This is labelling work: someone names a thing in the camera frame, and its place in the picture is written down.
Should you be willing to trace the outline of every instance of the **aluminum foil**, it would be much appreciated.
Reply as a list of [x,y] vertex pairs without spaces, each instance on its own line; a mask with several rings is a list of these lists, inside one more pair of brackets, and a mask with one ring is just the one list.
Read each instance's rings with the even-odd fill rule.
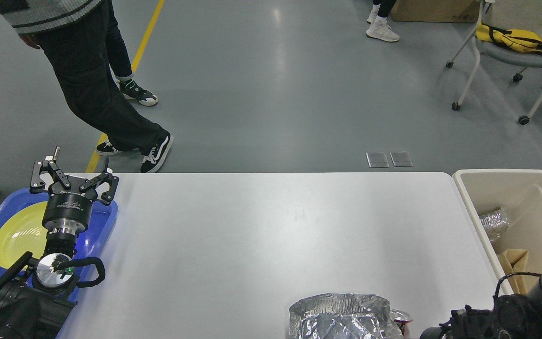
[[291,339],[403,339],[388,300],[374,294],[319,294],[290,307]]
[[495,242],[495,240],[499,239],[510,227],[510,217],[507,210],[504,208],[500,208],[499,210],[485,215],[480,215],[480,222],[491,242]]

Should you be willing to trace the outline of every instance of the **beige plastic bin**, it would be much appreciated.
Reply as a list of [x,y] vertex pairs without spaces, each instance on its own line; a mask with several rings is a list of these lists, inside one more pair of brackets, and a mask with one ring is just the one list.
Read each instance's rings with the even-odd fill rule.
[[[527,272],[542,273],[542,170],[463,169],[453,179],[497,278],[505,275],[497,254],[506,249],[528,250]],[[491,244],[479,215],[499,208],[507,208],[511,227]],[[529,290],[536,284],[535,277],[524,279]],[[502,291],[513,293],[508,283]]]

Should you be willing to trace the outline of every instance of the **chair leg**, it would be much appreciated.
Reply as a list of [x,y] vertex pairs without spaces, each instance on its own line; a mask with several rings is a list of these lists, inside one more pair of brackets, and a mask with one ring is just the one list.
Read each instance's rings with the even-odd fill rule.
[[518,73],[516,73],[516,74],[514,75],[514,77],[512,78],[512,80],[514,81],[514,83],[519,83],[520,80],[522,80],[522,78],[523,78],[523,77],[522,77],[522,72],[524,72],[524,71],[527,70],[527,69],[528,69],[528,67],[524,67],[524,68],[522,68]]
[[457,51],[457,53],[455,54],[453,58],[451,58],[451,60],[447,61],[447,64],[445,65],[445,67],[447,68],[453,67],[453,64],[455,63],[455,59],[461,53],[461,51],[463,51],[463,48],[465,47],[465,45],[467,45],[467,42],[470,41],[470,38],[474,35],[474,32],[476,32],[476,26],[474,26],[474,28],[469,32],[469,34],[467,34],[467,37],[465,37],[465,41],[463,41],[463,44],[461,45],[459,51]]
[[467,83],[465,84],[465,88],[463,90],[463,93],[461,94],[458,101],[451,104],[452,110],[459,110],[461,105],[463,105],[463,100],[465,99],[465,95],[467,95],[467,91],[470,89],[471,82],[474,80],[474,77],[476,75],[476,72],[478,71],[478,68],[480,67],[480,51],[478,51],[478,46],[476,45],[476,39],[472,39],[471,46],[474,51],[474,57],[476,61],[474,62],[474,69],[471,71],[470,77],[467,80]]
[[520,122],[520,124],[522,125],[526,125],[529,122],[529,120],[533,117],[534,113],[536,112],[536,109],[538,109],[538,106],[541,103],[542,103],[542,91],[538,99],[536,99],[536,102],[531,108],[530,112],[528,112],[528,116],[521,116],[520,118],[518,118],[518,122]]

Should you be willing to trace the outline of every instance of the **white table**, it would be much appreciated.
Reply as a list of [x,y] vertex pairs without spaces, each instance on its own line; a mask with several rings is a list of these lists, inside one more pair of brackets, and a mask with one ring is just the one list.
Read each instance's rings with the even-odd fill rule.
[[290,305],[327,292],[388,299],[412,338],[466,303],[492,307],[493,271],[445,173],[118,176],[106,279],[63,339],[284,339]]

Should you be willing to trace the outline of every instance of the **hand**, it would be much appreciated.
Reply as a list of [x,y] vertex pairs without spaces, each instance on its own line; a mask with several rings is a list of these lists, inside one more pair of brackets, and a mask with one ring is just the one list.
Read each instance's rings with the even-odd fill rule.
[[39,47],[35,37],[32,36],[32,34],[22,34],[22,35],[19,34],[18,37],[20,37],[20,39],[24,41],[24,43],[26,43],[27,46],[33,47],[34,49],[41,49],[41,47]]

